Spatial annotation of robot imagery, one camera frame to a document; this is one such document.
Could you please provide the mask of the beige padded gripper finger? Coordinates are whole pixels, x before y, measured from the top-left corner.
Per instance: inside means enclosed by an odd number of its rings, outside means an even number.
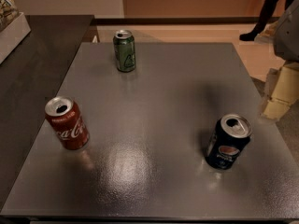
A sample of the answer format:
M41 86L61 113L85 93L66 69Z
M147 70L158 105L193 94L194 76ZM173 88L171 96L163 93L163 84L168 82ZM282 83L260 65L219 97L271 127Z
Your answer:
M261 115L280 120L299 99L299 63L285 62L279 69L270 69L263 91Z

